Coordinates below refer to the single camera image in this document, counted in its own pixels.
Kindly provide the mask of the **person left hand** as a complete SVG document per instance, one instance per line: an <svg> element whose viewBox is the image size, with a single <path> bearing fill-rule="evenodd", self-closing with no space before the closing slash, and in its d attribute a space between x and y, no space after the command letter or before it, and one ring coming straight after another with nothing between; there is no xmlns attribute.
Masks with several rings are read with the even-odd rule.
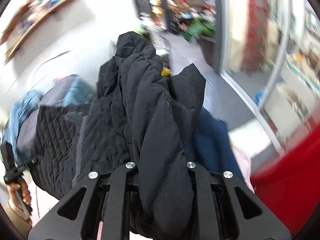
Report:
<svg viewBox="0 0 320 240"><path fill-rule="evenodd" d="M8 184L7 191L10 208L20 216L30 217L31 212L28 211L27 206L30 207L31 195L25 180L20 177L16 182Z"/></svg>

